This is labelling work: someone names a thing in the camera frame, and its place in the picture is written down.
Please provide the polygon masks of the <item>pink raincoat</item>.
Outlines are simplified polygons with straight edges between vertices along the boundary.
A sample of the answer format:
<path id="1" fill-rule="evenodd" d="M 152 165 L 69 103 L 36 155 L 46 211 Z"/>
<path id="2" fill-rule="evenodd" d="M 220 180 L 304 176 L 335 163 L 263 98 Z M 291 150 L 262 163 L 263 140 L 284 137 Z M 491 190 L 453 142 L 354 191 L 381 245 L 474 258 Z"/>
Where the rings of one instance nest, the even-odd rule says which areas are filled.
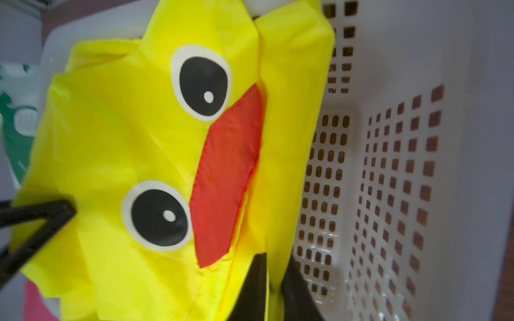
<path id="1" fill-rule="evenodd" d="M 25 301 L 23 321 L 58 321 L 60 320 L 60 300 L 44 298 L 38 287 L 28 280 L 25 283 Z"/>

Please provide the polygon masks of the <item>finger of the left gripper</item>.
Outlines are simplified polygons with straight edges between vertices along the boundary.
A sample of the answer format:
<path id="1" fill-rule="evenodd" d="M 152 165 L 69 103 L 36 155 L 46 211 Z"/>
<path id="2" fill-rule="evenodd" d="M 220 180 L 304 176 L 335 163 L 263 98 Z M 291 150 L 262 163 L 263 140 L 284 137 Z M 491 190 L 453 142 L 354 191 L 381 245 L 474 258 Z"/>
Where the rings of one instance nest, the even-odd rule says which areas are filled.
<path id="1" fill-rule="evenodd" d="M 75 207 L 67 200 L 21 207 L 13 207 L 8 200 L 2 201 L 1 229 L 33 222 L 40 226 L 20 245 L 14 246 L 10 241 L 1 248 L 1 286 L 6 286 L 75 215 Z"/>

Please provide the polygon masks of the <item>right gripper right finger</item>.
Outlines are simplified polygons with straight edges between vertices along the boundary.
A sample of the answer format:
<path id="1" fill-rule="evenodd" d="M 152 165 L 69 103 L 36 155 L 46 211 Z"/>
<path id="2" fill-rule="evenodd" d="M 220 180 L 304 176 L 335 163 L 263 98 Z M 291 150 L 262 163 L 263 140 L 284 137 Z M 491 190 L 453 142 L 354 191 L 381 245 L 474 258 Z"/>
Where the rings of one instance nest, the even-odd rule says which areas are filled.
<path id="1" fill-rule="evenodd" d="M 282 281 L 282 295 L 285 321 L 324 321 L 293 256 Z"/>

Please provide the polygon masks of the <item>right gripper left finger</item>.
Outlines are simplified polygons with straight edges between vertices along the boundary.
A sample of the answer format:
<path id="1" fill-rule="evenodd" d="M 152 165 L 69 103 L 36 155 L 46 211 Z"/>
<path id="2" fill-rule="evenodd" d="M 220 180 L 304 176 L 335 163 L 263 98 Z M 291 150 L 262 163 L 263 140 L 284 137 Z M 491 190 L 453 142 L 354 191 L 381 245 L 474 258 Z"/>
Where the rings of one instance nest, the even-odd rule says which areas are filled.
<path id="1" fill-rule="evenodd" d="M 228 321 L 264 321 L 268 293 L 267 255 L 256 254 Z"/>

